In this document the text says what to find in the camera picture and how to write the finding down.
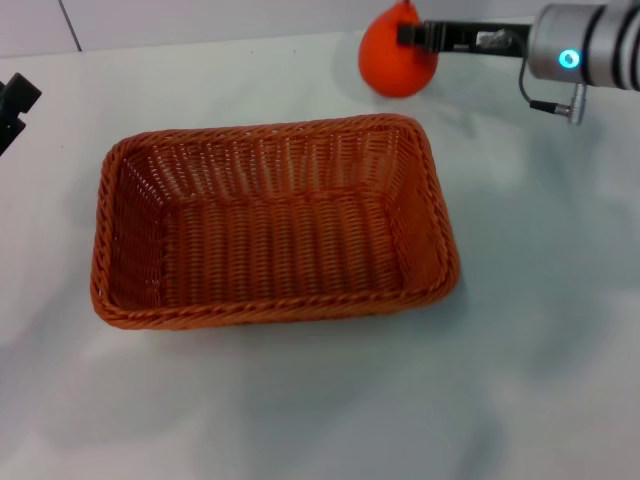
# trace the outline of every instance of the black clamp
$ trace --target black clamp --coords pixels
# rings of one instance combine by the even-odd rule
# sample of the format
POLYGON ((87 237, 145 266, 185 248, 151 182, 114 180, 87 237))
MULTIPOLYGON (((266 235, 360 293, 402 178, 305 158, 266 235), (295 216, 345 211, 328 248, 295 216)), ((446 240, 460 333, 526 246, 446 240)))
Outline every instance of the black clamp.
POLYGON ((522 58, 526 55, 522 45, 512 42, 509 37, 500 41, 496 33, 509 31, 526 43, 530 30, 530 25, 520 24, 426 21, 418 25, 400 24, 397 42, 421 48, 425 53, 460 52, 522 58))
POLYGON ((40 95, 42 92, 19 73, 6 85, 0 82, 0 155, 24 130, 25 123, 18 116, 27 113, 40 95))

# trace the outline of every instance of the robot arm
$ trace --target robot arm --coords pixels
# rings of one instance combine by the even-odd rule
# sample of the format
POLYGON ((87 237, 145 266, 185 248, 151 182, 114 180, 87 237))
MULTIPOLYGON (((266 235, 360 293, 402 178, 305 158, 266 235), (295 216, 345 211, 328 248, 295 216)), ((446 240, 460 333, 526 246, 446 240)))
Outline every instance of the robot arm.
POLYGON ((640 91, 640 4, 552 4, 533 25, 426 21, 400 25, 398 43, 426 53, 460 52, 520 57, 520 90, 531 108, 579 125, 587 85, 640 91), (576 85, 569 105, 532 100, 526 66, 540 79, 576 85))

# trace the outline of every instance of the balloon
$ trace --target balloon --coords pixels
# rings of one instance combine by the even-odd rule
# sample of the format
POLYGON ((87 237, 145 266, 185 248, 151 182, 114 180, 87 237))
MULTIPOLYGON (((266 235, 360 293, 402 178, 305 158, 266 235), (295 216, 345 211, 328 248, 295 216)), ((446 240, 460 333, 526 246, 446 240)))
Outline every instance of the balloon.
POLYGON ((398 25, 420 23, 409 1, 395 4, 367 29, 360 44, 358 66, 365 82, 385 97, 408 97, 422 90, 438 66, 437 54, 398 45, 398 25))

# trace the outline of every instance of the white table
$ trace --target white table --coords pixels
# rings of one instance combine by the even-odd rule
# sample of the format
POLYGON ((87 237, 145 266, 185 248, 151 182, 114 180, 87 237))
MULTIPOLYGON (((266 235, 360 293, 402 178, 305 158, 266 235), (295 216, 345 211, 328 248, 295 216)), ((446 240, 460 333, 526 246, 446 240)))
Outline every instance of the white table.
POLYGON ((383 100, 359 38, 0 61, 44 91, 0 158, 1 478, 638 478, 640 95, 592 89, 569 127, 527 108, 517 61, 451 55, 424 92, 383 100), (93 313, 113 143, 383 111, 431 139, 464 270, 449 298, 180 334, 93 313))

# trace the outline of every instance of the woven pattern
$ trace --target woven pattern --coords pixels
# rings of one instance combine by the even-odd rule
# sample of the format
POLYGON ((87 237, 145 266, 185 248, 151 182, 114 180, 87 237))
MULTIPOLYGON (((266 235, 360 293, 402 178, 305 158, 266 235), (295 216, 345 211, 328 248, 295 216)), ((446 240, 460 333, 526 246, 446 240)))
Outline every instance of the woven pattern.
POLYGON ((116 327, 391 313, 458 276, 429 144, 406 117, 145 133, 103 164, 91 297, 116 327))

